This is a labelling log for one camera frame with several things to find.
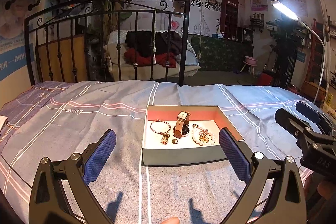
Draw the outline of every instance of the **stool leg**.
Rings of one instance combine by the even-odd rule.
[[[246,64],[244,64],[244,67],[241,69],[241,71],[240,71],[240,72],[243,72],[243,70],[245,69],[245,66],[246,66]]]

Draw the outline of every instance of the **pile of clothes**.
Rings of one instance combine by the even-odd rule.
[[[152,61],[152,32],[134,31],[127,32],[125,43],[128,50],[124,53],[126,62],[133,64],[135,59],[139,67],[150,66]],[[156,32],[155,36],[156,63],[166,67],[168,32]],[[181,54],[182,38],[177,32],[170,32],[170,49],[168,52],[168,68],[176,68],[176,56]]]

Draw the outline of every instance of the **black metal headboard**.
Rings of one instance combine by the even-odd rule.
[[[132,5],[131,8],[135,6],[138,6],[139,9],[127,9],[127,10],[114,10],[110,9],[107,10],[104,7],[104,3],[106,1],[111,1],[112,7],[115,7],[116,3],[121,4],[122,6]],[[89,59],[89,48],[88,48],[88,17],[92,16],[99,16],[100,17],[100,67],[103,71],[105,71],[106,64],[105,59],[103,57],[103,17],[106,14],[118,14],[117,18],[117,30],[118,30],[118,43],[117,43],[117,51],[118,51],[118,65],[119,65],[119,80],[121,80],[121,68],[120,68],[120,15],[122,13],[135,13],[135,31],[137,32],[137,25],[138,25],[138,14],[139,13],[152,13],[152,41],[151,41],[151,50],[152,50],[152,56],[151,56],[151,78],[150,80],[153,80],[153,57],[154,57],[154,31],[155,31],[155,14],[168,14],[169,15],[169,22],[168,22],[168,45],[167,45],[167,59],[166,59],[166,73],[165,73],[165,80],[167,81],[168,78],[168,52],[170,50],[170,26],[171,26],[171,17],[172,15],[179,15],[183,17],[183,35],[182,35],[182,49],[181,49],[181,61],[180,61],[180,71],[179,71],[179,79],[178,83],[179,85],[183,85],[184,81],[184,69],[185,69],[185,58],[186,58],[186,51],[187,51],[187,40],[188,40],[188,26],[189,26],[189,9],[190,9],[190,0],[170,0],[170,1],[179,1],[181,4],[181,7],[184,7],[183,12],[174,12],[167,10],[168,4],[167,0],[157,0],[160,4],[158,6],[159,8],[150,7],[147,5],[143,5],[140,3],[135,2],[134,0],[71,0],[68,2],[64,2],[55,6],[51,6],[47,9],[41,10],[25,19],[24,23],[24,36],[25,36],[25,48],[26,48],[26,60],[27,60],[27,67],[28,67],[28,73],[31,85],[35,84],[35,75],[34,70],[32,66],[32,59],[31,59],[31,44],[33,44],[35,49],[35,56],[36,56],[36,67],[37,67],[37,78],[39,81],[46,81],[46,80],[53,80],[53,71],[51,67],[50,57],[49,57],[49,47],[50,47],[50,41],[48,39],[48,30],[50,26],[57,26],[57,45],[58,45],[58,59],[59,59],[59,69],[62,74],[62,80],[64,79],[63,74],[63,63],[62,63],[62,52],[60,50],[60,33],[59,33],[59,25],[62,22],[70,21],[70,44],[71,44],[71,56],[72,56],[72,73],[75,79],[75,82],[78,81],[77,79],[77,67],[76,62],[74,58],[74,32],[73,32],[73,26],[78,22],[79,19],[84,19],[84,27],[82,30],[82,33],[84,35],[84,55],[85,55],[85,65],[86,65],[86,71],[87,71],[87,79],[90,79],[90,65],[88,62]],[[74,9],[81,9],[81,13],[77,15],[71,15],[71,12]],[[46,15],[53,14],[54,16],[51,19],[46,20],[46,22],[43,23],[43,17]],[[41,59],[39,57],[39,50],[38,50],[38,31],[43,30],[45,32],[45,46],[46,46],[46,56],[48,61],[48,69],[49,69],[49,79],[43,79],[42,71],[41,71]],[[31,36],[35,34],[35,41],[31,39]],[[134,73],[135,73],[135,79],[137,79],[137,58],[135,59],[135,62],[133,63],[134,66]]]

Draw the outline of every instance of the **red blanket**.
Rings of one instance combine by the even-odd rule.
[[[124,53],[125,59],[127,63],[134,64],[135,62],[135,49],[134,48],[129,48],[125,53]],[[156,63],[162,65],[163,67],[166,67],[166,59],[167,59],[167,54],[158,54],[155,55]],[[138,62],[139,67],[145,67],[145,66],[150,66],[151,65],[151,58],[150,57],[142,57],[139,52],[137,53],[136,56],[136,61]],[[175,56],[172,52],[169,53],[169,66],[168,68],[176,68],[176,60]]]

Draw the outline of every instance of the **leafy patterned panel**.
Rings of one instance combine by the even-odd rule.
[[[196,54],[200,49],[200,36],[191,35]],[[241,70],[245,56],[253,56],[253,46],[226,39],[202,36],[200,71]]]

